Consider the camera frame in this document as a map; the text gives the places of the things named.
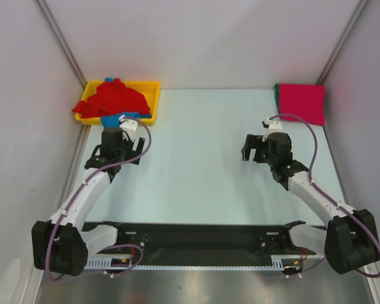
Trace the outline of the red t shirt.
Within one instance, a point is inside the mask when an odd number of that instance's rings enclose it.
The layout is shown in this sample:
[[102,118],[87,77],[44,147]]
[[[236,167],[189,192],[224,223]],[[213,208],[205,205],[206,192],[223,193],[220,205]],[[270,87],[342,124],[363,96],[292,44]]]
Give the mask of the red t shirt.
[[150,118],[151,108],[145,95],[119,79],[90,82],[86,85],[82,99],[72,109],[80,119],[103,118],[121,113],[131,113]]

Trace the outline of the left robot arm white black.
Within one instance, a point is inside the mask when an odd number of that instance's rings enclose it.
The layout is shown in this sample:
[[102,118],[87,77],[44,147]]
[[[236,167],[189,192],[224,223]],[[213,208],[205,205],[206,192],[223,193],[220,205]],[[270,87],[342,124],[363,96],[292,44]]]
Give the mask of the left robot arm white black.
[[46,221],[32,227],[34,266],[52,281],[63,276],[79,276],[89,257],[104,250],[120,253],[127,237],[117,227],[99,224],[84,231],[84,224],[95,202],[111,185],[122,166],[137,165],[151,147],[152,138],[137,138],[134,130],[120,127],[103,129],[84,166],[79,186]]

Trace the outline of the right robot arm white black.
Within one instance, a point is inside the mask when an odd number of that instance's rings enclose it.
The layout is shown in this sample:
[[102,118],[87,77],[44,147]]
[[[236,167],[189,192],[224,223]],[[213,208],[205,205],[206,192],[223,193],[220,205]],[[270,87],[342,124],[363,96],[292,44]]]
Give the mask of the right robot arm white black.
[[281,250],[296,253],[301,247],[326,258],[331,268],[345,274],[380,262],[376,221],[370,211],[356,210],[336,201],[312,179],[311,172],[293,158],[291,139],[283,132],[268,137],[248,134],[241,149],[243,161],[266,163],[273,179],[301,199],[325,225],[319,229],[304,222],[290,225],[279,238]]

